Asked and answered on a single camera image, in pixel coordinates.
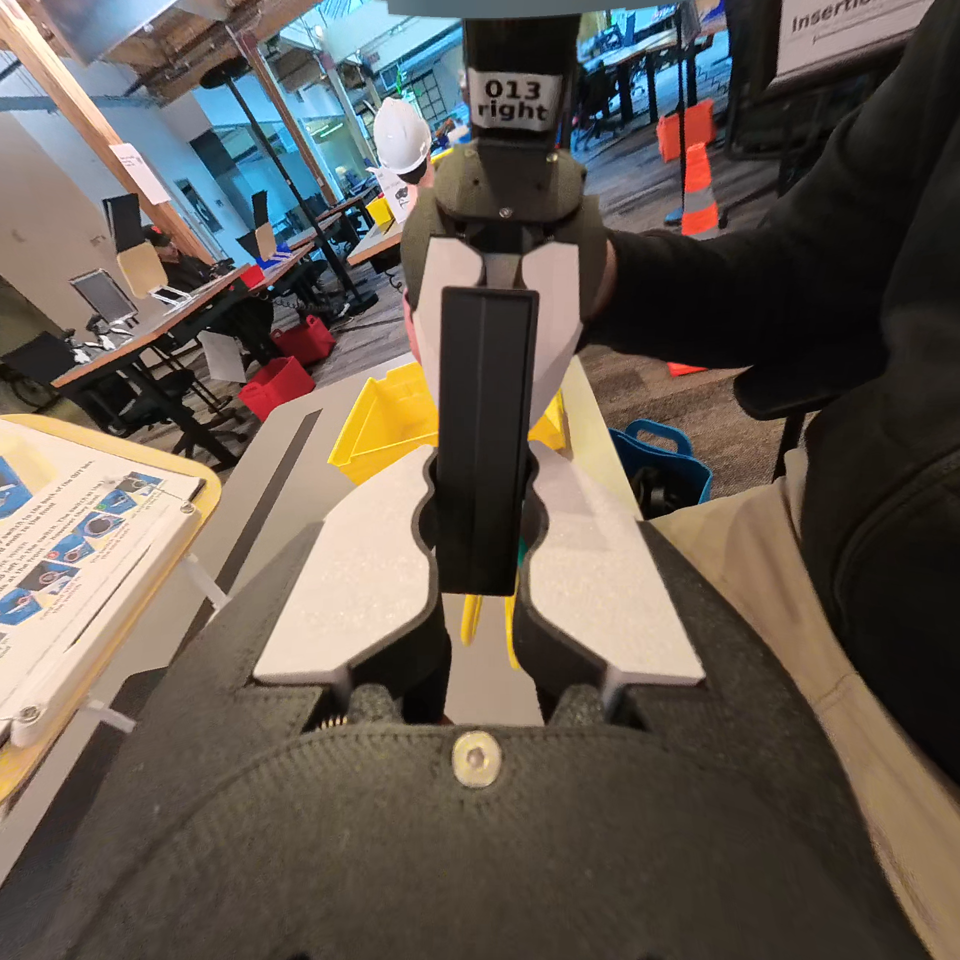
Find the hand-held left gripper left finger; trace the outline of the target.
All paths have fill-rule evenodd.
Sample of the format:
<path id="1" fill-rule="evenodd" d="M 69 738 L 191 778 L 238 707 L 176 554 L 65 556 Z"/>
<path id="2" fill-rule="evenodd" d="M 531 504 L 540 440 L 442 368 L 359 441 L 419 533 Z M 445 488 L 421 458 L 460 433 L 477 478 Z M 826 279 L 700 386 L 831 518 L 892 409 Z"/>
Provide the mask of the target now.
<path id="1" fill-rule="evenodd" d="M 436 453 L 418 446 L 320 523 L 253 667 L 259 684 L 328 688 L 342 707 L 378 685 L 407 722 L 442 722 L 452 643 L 433 551 Z"/>

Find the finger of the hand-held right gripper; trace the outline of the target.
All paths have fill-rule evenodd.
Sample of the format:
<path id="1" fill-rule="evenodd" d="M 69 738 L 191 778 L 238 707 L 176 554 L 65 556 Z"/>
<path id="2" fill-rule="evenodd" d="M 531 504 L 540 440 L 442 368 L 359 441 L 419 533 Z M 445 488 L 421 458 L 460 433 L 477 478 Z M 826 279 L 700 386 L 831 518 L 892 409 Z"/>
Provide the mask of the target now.
<path id="1" fill-rule="evenodd" d="M 519 262 L 524 289 L 537 294 L 534 366 L 528 430 L 546 413 L 570 366 L 582 333 L 579 248 L 549 242 Z"/>
<path id="2" fill-rule="evenodd" d="M 419 363 L 430 396 L 440 407 L 442 294 L 448 287 L 472 288 L 483 275 L 481 254 L 458 239 L 432 238 L 414 307 L 414 333 Z"/>

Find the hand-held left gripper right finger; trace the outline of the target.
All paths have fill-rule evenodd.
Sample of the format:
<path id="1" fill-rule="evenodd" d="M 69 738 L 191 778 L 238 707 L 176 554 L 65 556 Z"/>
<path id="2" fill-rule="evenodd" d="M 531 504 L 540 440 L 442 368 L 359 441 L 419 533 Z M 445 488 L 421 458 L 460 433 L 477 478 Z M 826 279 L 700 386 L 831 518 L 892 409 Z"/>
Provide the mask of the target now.
<path id="1" fill-rule="evenodd" d="M 706 669 L 642 524 L 581 466 L 530 445 L 512 651 L 546 703 L 592 687 L 613 715 L 628 688 L 696 688 Z"/>

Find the black network switch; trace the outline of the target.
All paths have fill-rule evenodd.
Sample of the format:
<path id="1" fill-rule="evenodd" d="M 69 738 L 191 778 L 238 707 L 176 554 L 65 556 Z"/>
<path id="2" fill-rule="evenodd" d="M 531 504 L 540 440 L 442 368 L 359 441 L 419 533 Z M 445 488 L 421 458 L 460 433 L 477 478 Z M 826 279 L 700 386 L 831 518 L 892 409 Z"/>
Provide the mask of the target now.
<path id="1" fill-rule="evenodd" d="M 514 591 L 538 309 L 526 290 L 441 293 L 434 505 L 445 594 Z"/>

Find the person's right forearm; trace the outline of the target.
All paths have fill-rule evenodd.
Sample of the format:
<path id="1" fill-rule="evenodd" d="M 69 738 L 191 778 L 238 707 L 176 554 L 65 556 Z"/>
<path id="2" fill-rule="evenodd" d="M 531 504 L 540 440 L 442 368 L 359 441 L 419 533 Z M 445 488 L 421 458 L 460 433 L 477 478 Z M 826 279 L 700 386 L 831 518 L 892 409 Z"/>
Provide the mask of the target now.
<path id="1" fill-rule="evenodd" d="M 876 323 L 882 288 L 829 240 L 782 218 L 703 241 L 609 229 L 578 349 L 732 369 L 849 339 Z"/>

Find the white hard hat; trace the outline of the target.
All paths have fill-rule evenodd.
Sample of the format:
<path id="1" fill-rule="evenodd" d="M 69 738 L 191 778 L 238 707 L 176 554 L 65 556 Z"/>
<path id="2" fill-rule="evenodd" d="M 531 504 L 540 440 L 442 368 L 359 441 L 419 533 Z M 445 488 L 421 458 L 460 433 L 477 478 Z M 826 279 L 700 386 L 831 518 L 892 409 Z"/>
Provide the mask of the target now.
<path id="1" fill-rule="evenodd" d="M 417 183 L 431 159 L 432 136 L 424 118 L 407 101 L 387 97 L 373 123 L 373 139 L 381 166 Z"/>

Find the person's beige trousers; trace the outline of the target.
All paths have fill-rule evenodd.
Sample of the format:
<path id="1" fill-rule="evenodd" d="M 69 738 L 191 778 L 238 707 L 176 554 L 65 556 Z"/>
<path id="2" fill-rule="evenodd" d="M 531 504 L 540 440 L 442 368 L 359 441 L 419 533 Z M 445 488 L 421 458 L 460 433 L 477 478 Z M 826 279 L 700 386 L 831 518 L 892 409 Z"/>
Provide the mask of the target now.
<path id="1" fill-rule="evenodd" d="M 907 736 L 829 625 L 800 553 L 808 455 L 769 485 L 654 527 L 773 651 L 837 752 L 900 906 L 933 958 L 959 957 L 958 787 Z"/>

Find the blue tote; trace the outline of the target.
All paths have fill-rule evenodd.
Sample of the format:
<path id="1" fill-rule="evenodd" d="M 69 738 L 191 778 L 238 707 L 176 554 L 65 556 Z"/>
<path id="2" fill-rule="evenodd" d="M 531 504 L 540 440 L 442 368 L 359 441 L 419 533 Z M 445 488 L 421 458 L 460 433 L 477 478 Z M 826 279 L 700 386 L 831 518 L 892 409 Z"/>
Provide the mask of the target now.
<path id="1" fill-rule="evenodd" d="M 694 456 L 690 438 L 673 426 L 638 418 L 608 428 L 641 517 L 653 521 L 710 500 L 714 474 Z"/>

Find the red bin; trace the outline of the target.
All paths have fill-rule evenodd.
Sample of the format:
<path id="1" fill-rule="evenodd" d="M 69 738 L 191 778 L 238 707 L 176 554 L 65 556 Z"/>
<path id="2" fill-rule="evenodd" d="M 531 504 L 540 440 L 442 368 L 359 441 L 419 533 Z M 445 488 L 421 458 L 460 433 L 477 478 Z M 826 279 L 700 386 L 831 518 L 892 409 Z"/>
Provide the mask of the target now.
<path id="1" fill-rule="evenodd" d="M 287 328 L 272 329 L 270 339 L 281 354 L 305 368 L 326 361 L 337 343 L 324 321 L 314 315 Z"/>
<path id="2" fill-rule="evenodd" d="M 282 405 L 305 397 L 316 388 L 310 373 L 296 357 L 282 356 L 258 369 L 237 399 L 264 424 Z"/>

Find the orange traffic cone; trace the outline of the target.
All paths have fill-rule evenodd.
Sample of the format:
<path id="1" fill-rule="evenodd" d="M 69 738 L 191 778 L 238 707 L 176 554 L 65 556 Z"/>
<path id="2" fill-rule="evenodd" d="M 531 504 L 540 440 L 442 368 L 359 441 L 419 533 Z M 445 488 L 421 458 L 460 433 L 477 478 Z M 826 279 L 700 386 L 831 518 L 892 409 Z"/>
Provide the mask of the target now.
<path id="1" fill-rule="evenodd" d="M 663 224 L 680 228 L 683 236 L 701 241 L 713 238 L 720 233 L 721 226 L 705 143 L 687 146 L 684 170 L 681 204 L 664 216 Z"/>

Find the orange safety sign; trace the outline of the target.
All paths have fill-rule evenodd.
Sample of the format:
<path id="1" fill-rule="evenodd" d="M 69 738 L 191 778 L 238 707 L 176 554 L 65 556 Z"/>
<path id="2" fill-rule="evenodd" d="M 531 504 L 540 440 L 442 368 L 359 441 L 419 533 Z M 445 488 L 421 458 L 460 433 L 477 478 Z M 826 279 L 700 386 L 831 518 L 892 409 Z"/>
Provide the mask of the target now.
<path id="1" fill-rule="evenodd" d="M 714 117 L 714 99 L 706 98 L 683 111 L 683 124 L 678 111 L 660 116 L 656 122 L 656 141 L 659 156 L 664 163 L 677 161 L 681 155 L 681 126 L 683 143 L 689 147 L 702 143 L 709 145 L 717 137 Z"/>

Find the black and tan panel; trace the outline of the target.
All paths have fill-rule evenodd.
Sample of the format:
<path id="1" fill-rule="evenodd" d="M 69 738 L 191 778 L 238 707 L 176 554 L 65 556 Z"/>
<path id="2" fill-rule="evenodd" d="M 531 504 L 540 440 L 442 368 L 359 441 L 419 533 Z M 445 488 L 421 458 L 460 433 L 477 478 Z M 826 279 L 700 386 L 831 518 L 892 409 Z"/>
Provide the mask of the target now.
<path id="1" fill-rule="evenodd" d="M 168 277 L 154 246 L 145 236 L 138 195 L 104 198 L 102 209 L 127 286 L 135 298 L 150 299 L 166 287 Z"/>
<path id="2" fill-rule="evenodd" d="M 254 240 L 257 258 L 264 262 L 272 260 L 277 254 L 276 234 L 269 219 L 268 194 L 266 190 L 253 193 L 250 197 L 254 222 Z"/>

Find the white clamp bar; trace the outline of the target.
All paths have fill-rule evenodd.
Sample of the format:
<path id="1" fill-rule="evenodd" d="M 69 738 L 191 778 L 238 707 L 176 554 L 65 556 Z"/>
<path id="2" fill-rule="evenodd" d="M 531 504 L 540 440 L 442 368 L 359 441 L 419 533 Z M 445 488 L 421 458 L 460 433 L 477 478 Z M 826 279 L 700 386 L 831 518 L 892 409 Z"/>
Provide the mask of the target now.
<path id="1" fill-rule="evenodd" d="M 2 578 L 2 745 L 52 736 L 124 624 L 162 584 L 199 530 L 206 483 L 132 472 L 60 533 L 43 534 L 22 571 Z"/>

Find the black floor lamp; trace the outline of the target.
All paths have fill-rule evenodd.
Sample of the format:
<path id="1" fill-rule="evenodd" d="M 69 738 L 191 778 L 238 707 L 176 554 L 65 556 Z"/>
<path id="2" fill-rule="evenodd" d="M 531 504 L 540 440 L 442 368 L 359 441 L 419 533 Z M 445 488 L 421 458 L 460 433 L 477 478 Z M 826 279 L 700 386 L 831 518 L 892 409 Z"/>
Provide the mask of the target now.
<path id="1" fill-rule="evenodd" d="M 249 73 L 249 71 L 250 66 L 248 61 L 242 55 L 238 55 L 208 69 L 201 77 L 199 84 L 205 90 L 217 90 L 223 87 L 227 87 L 230 90 L 240 109 L 245 114 L 254 138 L 264 153 L 270 158 L 273 165 L 276 167 L 287 188 L 293 195 L 296 204 L 303 213 L 304 218 L 307 219 L 310 222 L 311 227 L 314 228 L 323 256 L 333 273 L 341 282 L 345 301 L 348 306 L 347 313 L 350 316 L 360 316 L 378 303 L 378 295 L 374 293 L 363 294 L 355 285 L 347 271 L 347 268 L 344 266 L 333 247 L 330 245 L 330 242 L 324 233 L 324 229 L 320 226 L 318 218 L 315 217 L 311 212 L 306 199 L 298 190 L 294 180 L 283 166 L 279 155 L 276 153 L 269 140 L 269 137 L 265 133 L 263 127 L 258 123 L 255 115 L 240 93 L 236 82 Z"/>

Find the person's black jacket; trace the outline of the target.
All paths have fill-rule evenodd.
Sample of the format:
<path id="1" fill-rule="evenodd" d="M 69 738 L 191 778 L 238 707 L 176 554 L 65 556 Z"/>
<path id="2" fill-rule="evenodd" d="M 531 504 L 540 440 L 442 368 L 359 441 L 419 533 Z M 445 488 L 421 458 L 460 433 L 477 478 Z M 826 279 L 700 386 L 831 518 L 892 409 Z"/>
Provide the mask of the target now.
<path id="1" fill-rule="evenodd" d="M 771 210 L 749 264 L 796 357 L 885 349 L 808 432 L 801 554 L 850 661 L 958 782 L 958 2 Z"/>

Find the wooden desk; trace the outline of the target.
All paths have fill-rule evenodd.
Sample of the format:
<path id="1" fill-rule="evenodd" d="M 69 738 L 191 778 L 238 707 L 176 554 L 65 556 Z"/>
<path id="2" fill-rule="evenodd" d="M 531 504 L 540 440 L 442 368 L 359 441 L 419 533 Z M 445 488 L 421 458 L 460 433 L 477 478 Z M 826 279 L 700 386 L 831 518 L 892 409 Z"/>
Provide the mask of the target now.
<path id="1" fill-rule="evenodd" d="M 142 356 L 156 352 L 160 339 L 196 316 L 203 320 L 198 332 L 205 331 L 211 321 L 248 293 L 242 273 L 241 269 L 225 273 L 186 294 L 160 317 L 139 324 L 126 342 L 101 350 L 92 359 L 74 361 L 53 378 L 52 387 L 110 436 L 126 440 L 150 427 L 172 425 L 179 431 L 175 454 L 190 457 L 202 450 L 212 458 L 217 473 L 235 467 L 238 456 L 224 445 L 222 437 L 231 436 L 241 443 L 239 432 L 222 423 L 199 420 L 186 405 L 186 391 L 163 387 Z"/>

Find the white paper notice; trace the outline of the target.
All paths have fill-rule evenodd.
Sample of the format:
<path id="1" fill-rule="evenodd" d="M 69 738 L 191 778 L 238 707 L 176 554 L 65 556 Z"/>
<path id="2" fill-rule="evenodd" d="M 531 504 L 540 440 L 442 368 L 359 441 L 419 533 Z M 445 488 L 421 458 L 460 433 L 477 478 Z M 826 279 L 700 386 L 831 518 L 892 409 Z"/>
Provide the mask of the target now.
<path id="1" fill-rule="evenodd" d="M 119 143 L 110 145 L 110 150 L 150 204 L 158 206 L 171 203 L 162 181 L 136 147 L 130 143 Z"/>

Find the grey monitor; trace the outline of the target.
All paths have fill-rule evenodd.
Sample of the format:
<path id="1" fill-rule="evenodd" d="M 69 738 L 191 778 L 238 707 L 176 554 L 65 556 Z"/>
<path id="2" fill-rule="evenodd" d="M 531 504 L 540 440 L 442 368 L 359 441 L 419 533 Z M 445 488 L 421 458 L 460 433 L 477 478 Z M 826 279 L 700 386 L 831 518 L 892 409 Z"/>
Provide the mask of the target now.
<path id="1" fill-rule="evenodd" d="M 70 278 L 68 283 L 107 324 L 138 321 L 138 307 L 108 271 L 90 270 Z"/>

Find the white printed sign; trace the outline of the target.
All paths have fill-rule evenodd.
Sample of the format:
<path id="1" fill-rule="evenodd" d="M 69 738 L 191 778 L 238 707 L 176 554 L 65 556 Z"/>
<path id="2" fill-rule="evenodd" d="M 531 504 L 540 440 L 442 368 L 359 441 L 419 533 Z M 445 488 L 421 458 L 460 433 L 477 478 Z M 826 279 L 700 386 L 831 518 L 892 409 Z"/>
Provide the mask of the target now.
<path id="1" fill-rule="evenodd" d="M 783 1 L 774 78 L 794 78 L 907 37 L 930 1 Z"/>

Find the instruction sheet on board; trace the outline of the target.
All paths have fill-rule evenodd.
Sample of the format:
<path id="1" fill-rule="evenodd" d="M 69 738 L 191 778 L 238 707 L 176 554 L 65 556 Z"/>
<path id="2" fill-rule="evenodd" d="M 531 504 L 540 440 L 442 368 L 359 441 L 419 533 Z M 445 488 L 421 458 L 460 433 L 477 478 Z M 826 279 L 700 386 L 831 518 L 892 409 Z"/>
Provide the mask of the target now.
<path id="1" fill-rule="evenodd" d="M 118 641 L 114 643 L 110 649 L 105 651 L 90 674 L 83 680 L 79 690 L 79 696 L 69 702 L 66 710 L 57 717 L 55 726 L 52 729 L 52 735 L 27 750 L 14 750 L 9 743 L 5 746 L 2 745 L 1 799 L 2 814 L 6 814 L 7 809 L 16 802 L 18 795 L 22 793 L 30 783 L 30 780 L 44 761 L 46 755 L 50 752 L 54 743 L 56 743 L 74 716 L 78 714 L 82 702 L 90 696 L 93 686 L 126 642 L 129 634 L 137 624 L 138 619 L 141 618 L 168 578 L 181 564 L 181 560 L 185 558 L 186 554 L 192 553 L 196 537 L 210 519 L 220 501 L 222 485 L 218 477 L 201 463 L 176 456 L 149 445 L 142 445 L 130 440 L 115 438 L 74 423 L 38 414 L 7 414 L 2 416 L 2 422 L 12 422 L 29 426 L 56 437 L 90 446 L 94 450 L 117 454 L 127 457 L 139 464 L 159 467 L 172 473 L 189 474 L 200 477 L 205 481 L 205 487 L 198 493 L 195 500 L 197 510 L 201 516 L 198 531 L 193 535 L 179 562 L 169 565 L 164 570 L 166 576 L 156 592 L 138 608 L 136 617 L 132 617 L 126 621 L 124 630 L 121 632 Z"/>

